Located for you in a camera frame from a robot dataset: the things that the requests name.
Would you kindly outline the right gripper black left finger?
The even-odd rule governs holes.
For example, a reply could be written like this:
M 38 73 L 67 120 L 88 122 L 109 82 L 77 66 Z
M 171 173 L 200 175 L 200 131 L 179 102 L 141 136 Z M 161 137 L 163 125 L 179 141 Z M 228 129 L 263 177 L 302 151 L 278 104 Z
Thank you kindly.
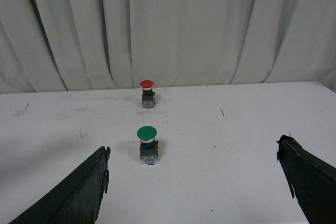
M 110 147 L 100 147 L 11 223 L 95 223 L 108 191 Z

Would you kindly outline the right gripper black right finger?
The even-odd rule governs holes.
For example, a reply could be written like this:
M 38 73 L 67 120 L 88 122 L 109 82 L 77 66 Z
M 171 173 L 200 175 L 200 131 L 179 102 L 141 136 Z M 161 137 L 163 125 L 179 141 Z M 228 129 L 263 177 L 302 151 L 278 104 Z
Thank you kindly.
M 335 167 L 291 136 L 282 135 L 277 143 L 277 160 L 308 223 L 335 223 Z

